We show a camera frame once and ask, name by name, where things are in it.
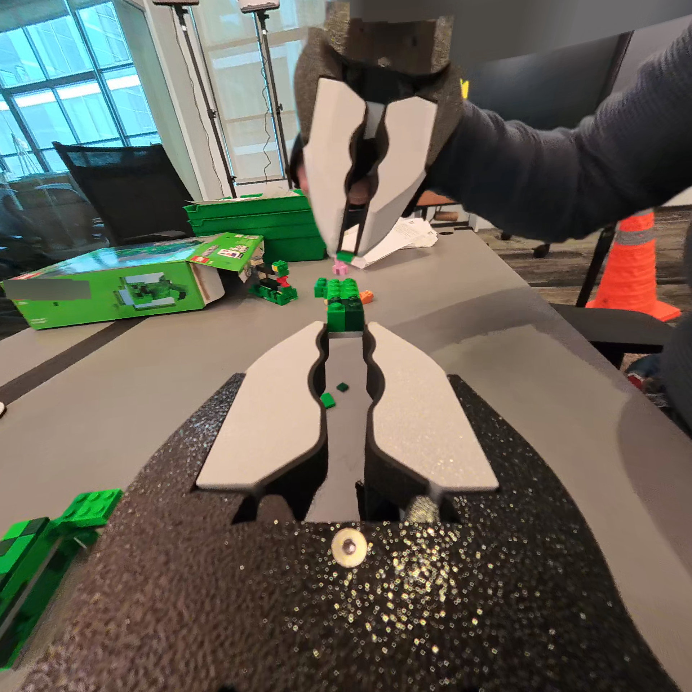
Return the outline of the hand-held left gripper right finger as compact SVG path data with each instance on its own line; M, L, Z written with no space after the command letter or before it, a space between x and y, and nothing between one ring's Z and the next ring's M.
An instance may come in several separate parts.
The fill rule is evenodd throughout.
M428 492L495 491L496 475L444 370L428 354L371 322L372 362L383 377L373 395L377 451Z

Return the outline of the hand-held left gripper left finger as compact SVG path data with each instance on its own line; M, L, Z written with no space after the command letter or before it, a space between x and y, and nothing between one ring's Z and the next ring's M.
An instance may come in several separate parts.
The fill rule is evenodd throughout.
M247 369L196 479L205 491L265 491L318 451L323 409L312 377L323 361L326 324L315 321Z

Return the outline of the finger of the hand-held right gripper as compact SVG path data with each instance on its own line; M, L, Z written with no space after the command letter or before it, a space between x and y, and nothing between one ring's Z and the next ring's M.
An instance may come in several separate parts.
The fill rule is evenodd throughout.
M318 80L303 159L314 220L332 256L341 247L355 142L366 114L365 101L345 82L326 77Z
M388 104L376 134L374 192L359 225L355 257L376 248L396 225L426 176L437 105L419 96Z

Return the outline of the person's right forearm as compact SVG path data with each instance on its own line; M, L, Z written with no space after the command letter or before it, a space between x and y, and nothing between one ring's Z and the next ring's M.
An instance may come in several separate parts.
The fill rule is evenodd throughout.
M691 187L691 27L574 129L469 101L426 189L515 237L581 239Z

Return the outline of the grey desk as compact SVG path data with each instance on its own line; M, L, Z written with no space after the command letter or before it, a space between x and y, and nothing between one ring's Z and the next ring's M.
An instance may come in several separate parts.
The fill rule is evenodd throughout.
M23 691L690 691L691 440L474 232L356 274L325 440L265 491L196 479L247 369L308 324L201 311L1 342L1 530L124 489ZM376 450L371 322L444 370L499 482ZM336 385L345 382L347 392Z

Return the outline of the person's right hand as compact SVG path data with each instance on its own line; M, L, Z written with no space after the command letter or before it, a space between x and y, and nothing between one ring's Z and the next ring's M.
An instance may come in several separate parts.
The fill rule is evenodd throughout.
M376 193L377 185L375 174L368 174L353 182L348 192L350 207L361 208L369 204Z

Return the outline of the black tripod stand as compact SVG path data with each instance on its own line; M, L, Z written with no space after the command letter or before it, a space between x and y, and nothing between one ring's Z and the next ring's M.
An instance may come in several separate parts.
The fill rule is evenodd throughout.
M195 200L235 198L234 177L192 7L198 1L145 1L145 15L195 175Z
M239 5L242 13L249 14L253 17L262 63L267 109L271 115L272 131L278 152L281 177L286 181L289 189L292 190L293 180L289 170L289 152L282 122L283 107L278 95L269 41L269 30L267 28L269 13L278 10L280 8L280 2L240 1Z

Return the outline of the stacked green plastic trays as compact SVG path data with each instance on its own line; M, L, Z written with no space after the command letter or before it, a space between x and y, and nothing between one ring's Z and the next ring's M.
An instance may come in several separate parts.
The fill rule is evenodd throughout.
M267 262L312 262L327 257L311 205L301 190L195 202L184 210L198 237L225 232L262 236Z

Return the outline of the small green brick model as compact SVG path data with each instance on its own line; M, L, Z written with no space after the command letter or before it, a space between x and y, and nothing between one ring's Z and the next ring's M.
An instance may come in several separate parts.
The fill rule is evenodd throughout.
M257 297L285 306L298 299L298 291L289 282L289 264L253 261L248 292Z

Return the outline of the green cardboard toy box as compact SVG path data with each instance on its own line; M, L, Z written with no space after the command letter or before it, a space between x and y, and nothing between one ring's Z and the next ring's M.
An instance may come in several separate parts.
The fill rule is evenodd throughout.
M226 232L94 250L1 283L36 330L179 314L225 295L221 273L247 281L264 238Z

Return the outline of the black office chair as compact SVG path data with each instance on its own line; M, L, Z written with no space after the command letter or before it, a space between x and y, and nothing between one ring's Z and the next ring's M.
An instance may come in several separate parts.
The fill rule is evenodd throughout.
M194 237L192 196L162 145L53 147L117 247Z

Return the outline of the large glass window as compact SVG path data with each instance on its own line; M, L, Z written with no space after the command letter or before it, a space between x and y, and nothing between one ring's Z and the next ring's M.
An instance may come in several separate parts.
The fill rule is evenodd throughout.
M66 171L54 143L161 143L134 1L1 2L1 182Z

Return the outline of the orange traffic cone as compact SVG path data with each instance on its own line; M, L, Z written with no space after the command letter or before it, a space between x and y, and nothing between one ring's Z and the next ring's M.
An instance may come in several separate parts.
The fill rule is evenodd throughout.
M618 222L595 299L586 307L634 311L662 322L681 316L657 297L654 222L651 208Z

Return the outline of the person's leg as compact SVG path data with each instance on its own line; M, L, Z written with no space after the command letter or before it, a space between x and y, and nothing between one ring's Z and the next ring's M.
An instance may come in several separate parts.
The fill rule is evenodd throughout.
M661 354L636 359L627 379L691 437L691 315L673 329Z

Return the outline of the dark background chairs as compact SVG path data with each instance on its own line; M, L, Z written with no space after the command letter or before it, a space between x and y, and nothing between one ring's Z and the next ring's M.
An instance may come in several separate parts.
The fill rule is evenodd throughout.
M69 174L1 176L1 279L112 245L111 233Z

